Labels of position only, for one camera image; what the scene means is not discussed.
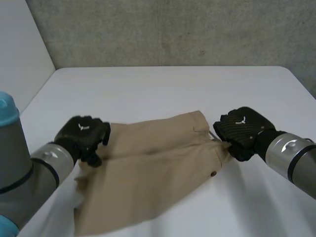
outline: beige shorts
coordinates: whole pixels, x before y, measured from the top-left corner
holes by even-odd
[[[231,160],[228,145],[212,141],[200,111],[133,124],[111,124],[99,168],[80,163],[75,234],[96,235],[153,219]]]

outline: concrete wall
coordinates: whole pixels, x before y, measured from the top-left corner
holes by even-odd
[[[0,0],[0,90],[22,112],[54,71],[25,0]]]
[[[316,97],[315,0],[27,0],[56,68],[279,65]]]

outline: white table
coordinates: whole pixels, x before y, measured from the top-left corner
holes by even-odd
[[[111,122],[201,110],[210,125],[249,106],[279,130],[316,140],[316,101],[282,67],[68,68],[56,71],[21,116],[30,152],[74,115]],[[78,167],[23,229],[23,237],[73,236]],[[107,237],[312,237],[316,201],[258,157],[227,165],[155,220]]]

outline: robotic hand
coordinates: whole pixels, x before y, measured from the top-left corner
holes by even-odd
[[[92,167],[111,128],[98,118],[73,117],[53,142],[29,154],[13,98],[0,92],[0,236],[15,237],[71,173],[78,159]]]
[[[58,132],[53,143],[64,147],[73,159],[78,158],[92,167],[98,167],[102,161],[95,151],[101,142],[104,146],[108,144],[110,133],[108,122],[90,116],[75,116]]]
[[[213,125],[229,153],[238,161],[258,154],[274,171],[316,198],[316,144],[283,131],[251,108],[241,107],[222,115]]]

